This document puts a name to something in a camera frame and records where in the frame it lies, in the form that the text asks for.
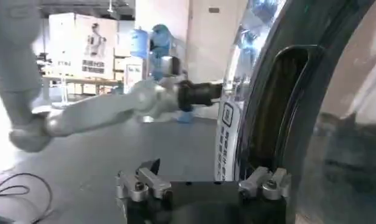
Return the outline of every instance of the white wall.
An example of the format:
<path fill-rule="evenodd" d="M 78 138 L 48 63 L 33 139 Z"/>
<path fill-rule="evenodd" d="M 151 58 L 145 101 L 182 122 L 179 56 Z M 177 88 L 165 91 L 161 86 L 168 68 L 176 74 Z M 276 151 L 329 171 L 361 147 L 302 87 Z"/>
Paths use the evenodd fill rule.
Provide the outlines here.
<path fill-rule="evenodd" d="M 188 73 L 193 82 L 222 80 L 231 46 L 247 0 L 191 0 Z M 218 7 L 220 13 L 209 13 Z M 218 105 L 196 110 L 199 117 L 216 119 Z"/>
<path fill-rule="evenodd" d="M 130 46 L 128 37 L 132 29 L 134 29 L 134 21 L 119 21 L 118 47 Z M 33 43 L 34 53 L 37 55 L 42 52 L 49 53 L 52 47 L 50 45 L 49 20 L 42 19 L 40 34 Z"/>
<path fill-rule="evenodd" d="M 166 25 L 174 36 L 176 53 L 186 67 L 190 0 L 136 0 L 135 26 L 150 32 L 157 24 Z"/>

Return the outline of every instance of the ceiling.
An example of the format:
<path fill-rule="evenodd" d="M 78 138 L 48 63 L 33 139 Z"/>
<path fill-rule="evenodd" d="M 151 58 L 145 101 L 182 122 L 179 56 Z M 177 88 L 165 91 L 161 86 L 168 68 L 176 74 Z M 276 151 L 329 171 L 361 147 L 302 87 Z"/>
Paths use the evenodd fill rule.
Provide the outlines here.
<path fill-rule="evenodd" d="M 100 18 L 134 19 L 134 0 L 112 0 L 113 13 L 108 11 L 110 0 L 39 0 L 39 2 L 44 17 L 74 12 Z"/>

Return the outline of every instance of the box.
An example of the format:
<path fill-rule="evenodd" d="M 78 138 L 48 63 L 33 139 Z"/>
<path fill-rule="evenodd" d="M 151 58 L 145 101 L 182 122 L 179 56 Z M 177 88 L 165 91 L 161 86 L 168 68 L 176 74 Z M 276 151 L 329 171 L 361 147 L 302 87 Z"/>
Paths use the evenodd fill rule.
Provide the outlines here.
<path fill-rule="evenodd" d="M 81 77 L 114 79 L 116 20 L 64 13 L 49 17 L 54 69 Z"/>

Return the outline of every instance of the metal bracket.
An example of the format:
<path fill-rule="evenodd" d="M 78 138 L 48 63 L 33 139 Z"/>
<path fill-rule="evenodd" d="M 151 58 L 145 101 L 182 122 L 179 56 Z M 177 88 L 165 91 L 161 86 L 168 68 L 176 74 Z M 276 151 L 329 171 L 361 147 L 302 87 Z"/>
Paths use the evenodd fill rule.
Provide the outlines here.
<path fill-rule="evenodd" d="M 291 175 L 287 170 L 278 168 L 274 174 L 266 167 L 258 167 L 247 180 L 239 183 L 239 191 L 248 198 L 257 196 L 257 191 L 262 188 L 262 194 L 266 199 L 278 200 L 283 196 L 289 197 Z"/>
<path fill-rule="evenodd" d="M 149 187 L 140 182 L 135 175 L 120 173 L 117 177 L 117 197 L 124 199 L 130 197 L 133 201 L 140 202 L 148 197 Z"/>
<path fill-rule="evenodd" d="M 148 168 L 140 168 L 138 170 L 138 179 L 151 187 L 153 189 L 154 197 L 158 199 L 163 199 L 165 193 L 172 188 L 170 182 L 160 179 Z"/>
<path fill-rule="evenodd" d="M 258 188 L 267 180 L 268 175 L 268 168 L 262 166 L 258 167 L 248 179 L 239 182 L 239 191 L 245 194 L 246 197 L 256 197 Z"/>
<path fill-rule="evenodd" d="M 281 196 L 289 196 L 291 175 L 287 175 L 287 170 L 278 168 L 272 177 L 262 185 L 262 194 L 266 199 L 278 200 Z"/>

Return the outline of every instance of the screw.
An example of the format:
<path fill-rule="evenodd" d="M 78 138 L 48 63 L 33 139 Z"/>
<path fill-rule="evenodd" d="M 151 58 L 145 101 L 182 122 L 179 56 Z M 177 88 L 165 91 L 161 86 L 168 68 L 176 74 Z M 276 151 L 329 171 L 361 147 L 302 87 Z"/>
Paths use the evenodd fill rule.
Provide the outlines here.
<path fill-rule="evenodd" d="M 145 189 L 145 185 L 142 182 L 135 183 L 135 190 L 136 191 L 143 191 Z"/>
<path fill-rule="evenodd" d="M 270 189 L 276 189 L 277 188 L 277 183 L 274 180 L 268 180 L 266 182 L 266 186 Z"/>

